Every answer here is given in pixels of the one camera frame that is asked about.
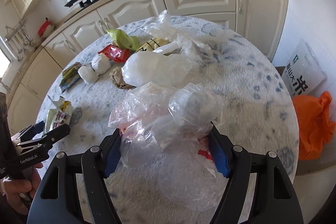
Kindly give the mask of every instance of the red snack package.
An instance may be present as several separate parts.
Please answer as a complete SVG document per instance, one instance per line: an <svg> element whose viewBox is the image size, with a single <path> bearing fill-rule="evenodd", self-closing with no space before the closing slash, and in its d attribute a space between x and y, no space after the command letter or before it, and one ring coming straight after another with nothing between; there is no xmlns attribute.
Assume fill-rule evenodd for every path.
<svg viewBox="0 0 336 224"><path fill-rule="evenodd" d="M116 46L113 46L112 44L107 45L102 51L98 52L98 54L100 53L105 54L109 59L117 63L125 63L131 55L129 49L122 50Z"/></svg>

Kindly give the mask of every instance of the gray patterned tablecloth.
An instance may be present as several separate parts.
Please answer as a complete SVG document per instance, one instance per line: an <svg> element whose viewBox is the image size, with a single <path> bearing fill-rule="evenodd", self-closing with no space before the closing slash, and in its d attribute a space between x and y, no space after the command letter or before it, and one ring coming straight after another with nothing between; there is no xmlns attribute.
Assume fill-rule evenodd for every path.
<svg viewBox="0 0 336 224"><path fill-rule="evenodd" d="M139 40L145 42L150 38L142 31L147 22L134 22L120 29L139 36ZM193 17L172 17L172 25L195 32L197 38L213 50L211 54L201 52L202 62L193 68L178 88L189 82L202 83L221 95L226 107L217 124L219 132L250 152L265 154L269 150L276 151L293 181L299 151L298 124L291 98L276 69L256 47L232 30ZM89 63L98 51L110 43L108 35L99 38L70 64ZM54 100L64 96L72 102L75 112L70 135L54 145L49 152L50 159L40 170L41 175L58 151L65 151L68 155L82 153L98 145L104 136L112 134L114 130L108 128L108 118L111 109L124 98L126 92L112 84L109 71L101 75L92 87L79 80L63 94L59 90L59 82L60 76L48 95ZM49 108L53 107L46 98L38 114L38 122L46 119ZM157 167L161 160L159 157L137 169L120 165L106 180L122 223L208 224L215 208L204 212L193 211L162 196L157 180ZM82 178L78 177L78 181L83 215L90 221ZM248 217L254 184L255 177L251 176L240 221Z"/></svg>

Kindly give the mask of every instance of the floor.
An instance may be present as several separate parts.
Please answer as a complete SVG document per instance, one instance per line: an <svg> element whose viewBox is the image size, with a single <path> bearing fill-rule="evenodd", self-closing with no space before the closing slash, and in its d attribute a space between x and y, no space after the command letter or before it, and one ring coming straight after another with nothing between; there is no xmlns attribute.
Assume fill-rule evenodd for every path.
<svg viewBox="0 0 336 224"><path fill-rule="evenodd" d="M304 224L321 209L336 183L336 165L294 178L294 189L301 206Z"/></svg>

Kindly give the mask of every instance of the green snack package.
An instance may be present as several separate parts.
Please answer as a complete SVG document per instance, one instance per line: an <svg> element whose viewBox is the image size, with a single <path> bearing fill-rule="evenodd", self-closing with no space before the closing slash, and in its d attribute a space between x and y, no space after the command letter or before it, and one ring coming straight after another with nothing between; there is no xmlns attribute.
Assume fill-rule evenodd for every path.
<svg viewBox="0 0 336 224"><path fill-rule="evenodd" d="M130 49L136 51L140 48L137 37L126 34L123 30L109 29L107 33L112 38L112 45L121 48L122 50Z"/></svg>

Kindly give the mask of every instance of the blue gripper pad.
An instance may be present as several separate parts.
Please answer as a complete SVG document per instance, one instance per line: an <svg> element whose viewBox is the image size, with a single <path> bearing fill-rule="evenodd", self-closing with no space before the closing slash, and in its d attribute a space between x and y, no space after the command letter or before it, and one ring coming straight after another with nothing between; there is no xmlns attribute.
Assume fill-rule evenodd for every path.
<svg viewBox="0 0 336 224"><path fill-rule="evenodd" d="M229 178L230 168L227 164L227 156L212 131L209 133L209 150L218 172Z"/></svg>
<svg viewBox="0 0 336 224"><path fill-rule="evenodd" d="M121 137L119 135L117 139L114 141L113 145L111 146L106 156L106 166L104 170L104 176L107 178L110 176L110 174L112 174L116 170L118 166L121 157L120 144L121 144Z"/></svg>

